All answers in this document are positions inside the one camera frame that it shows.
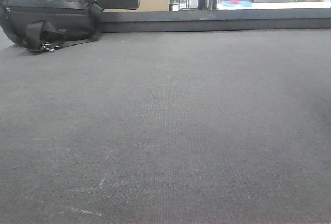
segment black strap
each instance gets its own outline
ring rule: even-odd
[[[103,8],[93,2],[90,7],[90,14],[93,18],[95,32],[89,39],[65,41],[65,31],[57,30],[46,20],[33,22],[26,27],[25,39],[26,47],[36,53],[54,51],[62,47],[75,46],[78,44],[97,41],[101,36],[101,16]]]
[[[91,16],[93,17],[93,25],[95,29],[95,32],[92,35],[92,37],[90,39],[84,39],[84,40],[67,41],[63,44],[62,47],[70,47],[70,46],[75,46],[77,44],[84,44],[99,40],[99,38],[101,37],[101,16],[102,16],[102,12],[104,11],[104,8],[101,7],[97,1],[94,1],[91,4],[89,10]]]
[[[62,47],[65,34],[58,31],[50,22],[41,20],[26,26],[24,41],[29,51],[54,51]]]

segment gray carpet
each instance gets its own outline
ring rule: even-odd
[[[331,222],[331,31],[0,33],[0,223]]]

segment metal clip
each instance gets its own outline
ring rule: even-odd
[[[48,42],[41,43],[41,47],[44,48],[45,50],[49,51],[49,52],[54,52],[55,51],[54,47],[51,46],[51,44],[49,44]]]

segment cardboard box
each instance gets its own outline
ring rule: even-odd
[[[107,9],[105,12],[129,12],[129,11],[134,11],[134,12],[147,12],[147,11],[169,11],[169,0],[139,0],[139,5],[138,8],[132,9],[132,8],[126,8],[127,6],[127,0],[123,2],[123,8],[119,8],[117,6],[116,9]]]

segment scuff mark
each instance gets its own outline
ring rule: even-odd
[[[105,177],[101,180],[101,183],[100,183],[100,185],[99,185],[99,188],[100,188],[100,189],[102,189],[102,187],[103,187],[103,183],[104,183],[105,180],[106,180]]]
[[[110,154],[111,154],[112,152],[113,152],[113,151],[109,151],[109,153],[108,153],[108,155],[107,155],[106,159],[108,159],[108,158],[109,158],[109,156],[110,156]]]
[[[32,140],[56,140],[58,137],[50,137],[50,138],[34,138]]]
[[[35,198],[32,198],[32,197],[28,197],[28,196],[22,196],[22,197],[24,197],[25,199],[29,199],[29,200],[34,200],[34,201],[37,201],[37,202],[41,202],[43,204],[48,204],[50,206],[56,206],[56,207],[64,208],[66,210],[70,210],[70,211],[73,211],[73,212],[79,212],[79,213],[89,214],[89,215],[98,215],[98,216],[102,216],[103,215],[102,213],[95,213],[95,212],[91,212],[91,211],[87,211],[87,210],[80,210],[80,209],[75,208],[75,207],[67,207],[67,206],[56,204],[56,203],[49,203],[47,201],[35,199]]]

